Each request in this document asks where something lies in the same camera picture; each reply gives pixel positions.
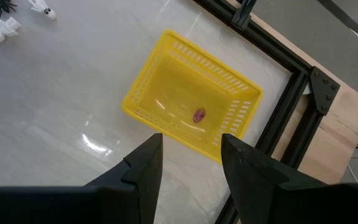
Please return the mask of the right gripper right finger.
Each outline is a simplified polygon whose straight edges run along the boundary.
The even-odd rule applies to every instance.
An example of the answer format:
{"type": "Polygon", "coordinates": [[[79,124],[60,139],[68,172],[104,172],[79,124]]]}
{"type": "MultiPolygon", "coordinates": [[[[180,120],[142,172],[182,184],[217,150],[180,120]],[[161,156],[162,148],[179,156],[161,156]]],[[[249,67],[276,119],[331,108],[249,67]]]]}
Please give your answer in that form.
{"type": "Polygon", "coordinates": [[[358,224],[358,184],[325,184],[231,134],[221,157],[242,223],[358,224]]]}

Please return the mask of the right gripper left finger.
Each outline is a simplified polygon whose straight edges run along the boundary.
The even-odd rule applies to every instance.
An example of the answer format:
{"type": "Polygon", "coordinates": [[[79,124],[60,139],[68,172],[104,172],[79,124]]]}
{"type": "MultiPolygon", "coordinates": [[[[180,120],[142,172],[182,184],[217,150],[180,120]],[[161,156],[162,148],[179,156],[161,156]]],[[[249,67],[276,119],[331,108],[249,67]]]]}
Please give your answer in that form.
{"type": "Polygon", "coordinates": [[[153,223],[162,171],[156,133],[84,186],[0,187],[0,223],[153,223]]]}

